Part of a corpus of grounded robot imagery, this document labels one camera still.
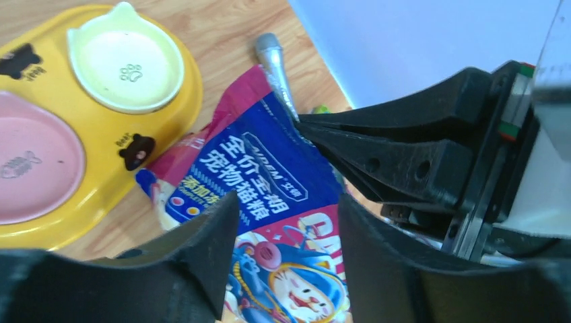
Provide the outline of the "pink cat-shaped bowl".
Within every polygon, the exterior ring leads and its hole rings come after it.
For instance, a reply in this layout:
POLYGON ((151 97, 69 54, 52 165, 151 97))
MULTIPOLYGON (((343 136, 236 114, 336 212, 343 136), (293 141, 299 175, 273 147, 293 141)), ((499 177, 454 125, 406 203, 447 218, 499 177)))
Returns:
POLYGON ((83 145, 66 122, 1 92, 1 224, 54 211, 78 189, 85 169, 83 145))

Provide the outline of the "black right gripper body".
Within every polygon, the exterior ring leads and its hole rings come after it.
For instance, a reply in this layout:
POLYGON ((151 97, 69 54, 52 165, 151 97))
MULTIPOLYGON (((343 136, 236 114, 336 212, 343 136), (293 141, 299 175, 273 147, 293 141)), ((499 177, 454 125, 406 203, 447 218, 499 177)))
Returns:
POLYGON ((494 113, 496 131, 489 131, 483 143, 491 166, 487 170, 475 167, 471 173, 467 191, 476 184, 480 189, 471 199, 470 209, 457 212, 450 221, 405 205, 384 205, 381 215, 418 238, 440 240, 441 251, 467 260, 480 261, 486 254, 515 260, 569 259, 568 238, 541 238, 500 228, 513 218, 509 212, 539 133, 539 122, 529 110, 535 66, 511 62, 501 70, 507 68, 512 69, 512 75, 501 78, 496 90, 510 88, 510 93, 498 104, 502 111, 494 113))

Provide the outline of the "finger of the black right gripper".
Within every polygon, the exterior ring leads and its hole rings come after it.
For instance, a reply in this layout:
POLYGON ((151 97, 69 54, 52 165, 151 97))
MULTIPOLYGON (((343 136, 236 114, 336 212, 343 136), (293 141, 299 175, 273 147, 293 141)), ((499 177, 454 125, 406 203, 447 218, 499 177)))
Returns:
POLYGON ((456 138, 475 130, 492 85, 490 73, 469 67, 414 94, 330 114, 303 114, 298 130, 324 128, 398 141, 456 138))
POLYGON ((443 139, 402 143, 308 122, 299 132, 367 199, 421 210, 452 210, 469 177, 473 153, 443 139))

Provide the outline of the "yellow double bowl tray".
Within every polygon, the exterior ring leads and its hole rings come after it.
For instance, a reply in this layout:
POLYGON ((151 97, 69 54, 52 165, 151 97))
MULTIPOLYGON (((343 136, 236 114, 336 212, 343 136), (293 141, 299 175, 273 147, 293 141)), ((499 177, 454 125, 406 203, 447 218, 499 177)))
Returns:
POLYGON ((95 101, 69 62, 67 31, 115 5, 68 9, 1 47, 1 92, 13 93, 66 122, 81 141, 86 169, 75 193, 50 213, 1 224, 2 248, 56 250, 91 230, 134 186, 135 170, 163 153, 196 121, 203 100, 198 66, 186 46, 155 21, 182 53, 184 80, 167 105, 125 114, 95 101))

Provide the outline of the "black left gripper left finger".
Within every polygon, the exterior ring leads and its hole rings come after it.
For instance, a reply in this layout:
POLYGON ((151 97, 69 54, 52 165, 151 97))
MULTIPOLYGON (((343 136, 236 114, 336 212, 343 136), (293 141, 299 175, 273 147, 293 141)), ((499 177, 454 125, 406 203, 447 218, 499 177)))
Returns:
POLYGON ((1 251, 2 322, 215 322, 222 318, 239 205, 202 214, 116 258, 1 251))

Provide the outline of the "cream cat-shaped bowl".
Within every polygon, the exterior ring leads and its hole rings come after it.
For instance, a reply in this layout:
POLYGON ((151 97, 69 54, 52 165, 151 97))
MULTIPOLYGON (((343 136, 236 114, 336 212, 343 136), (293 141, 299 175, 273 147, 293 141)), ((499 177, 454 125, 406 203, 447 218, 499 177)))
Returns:
POLYGON ((101 105, 125 114, 149 114, 167 105, 184 80, 182 53, 173 39, 127 2, 67 31, 71 70, 101 105))

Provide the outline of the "silver microphone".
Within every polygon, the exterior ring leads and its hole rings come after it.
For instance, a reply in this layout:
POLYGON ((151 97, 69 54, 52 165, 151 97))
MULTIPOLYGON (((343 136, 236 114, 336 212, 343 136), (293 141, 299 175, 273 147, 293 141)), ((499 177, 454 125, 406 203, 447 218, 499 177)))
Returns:
POLYGON ((255 41, 256 56, 262 64, 269 84, 295 122, 299 121, 293 102, 289 79, 283 59, 283 48, 273 33, 261 34, 255 41))

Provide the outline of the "colourful pet food bag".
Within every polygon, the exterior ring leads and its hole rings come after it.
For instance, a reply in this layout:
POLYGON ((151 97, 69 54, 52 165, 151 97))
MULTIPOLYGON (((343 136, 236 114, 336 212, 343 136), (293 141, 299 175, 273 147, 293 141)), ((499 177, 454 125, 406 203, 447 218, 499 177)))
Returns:
POLYGON ((343 191, 295 129, 262 67, 223 93, 212 121, 135 177, 165 230, 237 194, 238 233, 226 285, 237 322, 349 322, 339 238, 343 191))

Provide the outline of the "green blue toy block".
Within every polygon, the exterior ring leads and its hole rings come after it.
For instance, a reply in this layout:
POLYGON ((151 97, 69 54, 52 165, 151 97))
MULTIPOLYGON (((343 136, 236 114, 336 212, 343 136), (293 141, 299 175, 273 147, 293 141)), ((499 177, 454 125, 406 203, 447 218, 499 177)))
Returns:
POLYGON ((331 113, 330 109, 325 105, 320 105, 312 109, 312 114, 329 114, 331 113))

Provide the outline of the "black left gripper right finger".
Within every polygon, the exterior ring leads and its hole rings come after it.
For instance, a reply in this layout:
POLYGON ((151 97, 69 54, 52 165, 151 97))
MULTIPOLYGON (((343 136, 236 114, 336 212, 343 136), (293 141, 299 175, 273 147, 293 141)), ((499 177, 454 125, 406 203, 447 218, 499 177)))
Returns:
POLYGON ((348 194, 338 222, 355 322, 570 321, 567 260, 471 262, 379 220, 348 194))

